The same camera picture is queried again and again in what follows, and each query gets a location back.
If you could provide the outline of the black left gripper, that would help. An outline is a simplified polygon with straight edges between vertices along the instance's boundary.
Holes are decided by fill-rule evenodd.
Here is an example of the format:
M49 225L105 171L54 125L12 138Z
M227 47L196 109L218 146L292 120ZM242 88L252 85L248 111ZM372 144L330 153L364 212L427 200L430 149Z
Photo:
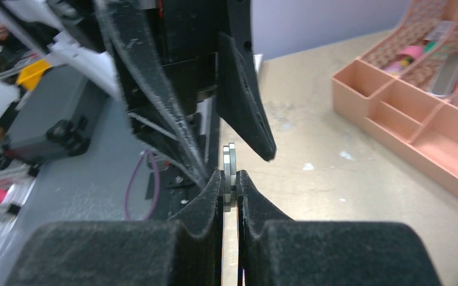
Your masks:
M263 160L275 158L255 71L250 1L157 1L148 11L138 1L94 6L136 138L204 188L209 168L189 117L198 95L217 86L218 56L218 114Z

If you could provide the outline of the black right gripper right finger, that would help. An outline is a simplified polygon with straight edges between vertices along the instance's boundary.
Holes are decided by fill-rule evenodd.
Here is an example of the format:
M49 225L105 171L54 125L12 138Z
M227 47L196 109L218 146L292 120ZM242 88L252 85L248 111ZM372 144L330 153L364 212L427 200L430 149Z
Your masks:
M440 285L404 223L294 220L236 176L239 285Z

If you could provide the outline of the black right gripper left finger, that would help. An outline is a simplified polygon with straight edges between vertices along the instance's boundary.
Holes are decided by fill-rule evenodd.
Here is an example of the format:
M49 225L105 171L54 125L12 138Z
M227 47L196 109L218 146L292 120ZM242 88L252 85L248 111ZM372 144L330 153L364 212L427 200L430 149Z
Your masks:
M168 220L55 222L23 247L7 285L220 285L223 173Z

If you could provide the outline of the white 1 chip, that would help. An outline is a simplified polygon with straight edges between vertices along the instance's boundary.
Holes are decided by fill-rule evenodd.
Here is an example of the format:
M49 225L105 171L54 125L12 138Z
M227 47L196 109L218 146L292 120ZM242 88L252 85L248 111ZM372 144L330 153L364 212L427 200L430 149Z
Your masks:
M224 211L231 211L231 157L230 146L223 146L223 164L224 164Z
M236 206L237 200L237 191L236 191L236 145L233 142L229 143L229 153L230 153L230 185L231 185L231 207Z

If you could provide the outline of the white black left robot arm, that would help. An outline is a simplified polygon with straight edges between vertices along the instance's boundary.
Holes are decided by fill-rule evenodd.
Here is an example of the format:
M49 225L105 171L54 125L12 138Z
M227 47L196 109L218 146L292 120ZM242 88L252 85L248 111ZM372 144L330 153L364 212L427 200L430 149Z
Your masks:
M126 105L131 132L196 185L210 171L182 100L216 112L263 160L276 156L255 71L249 1L0 1L0 21Z

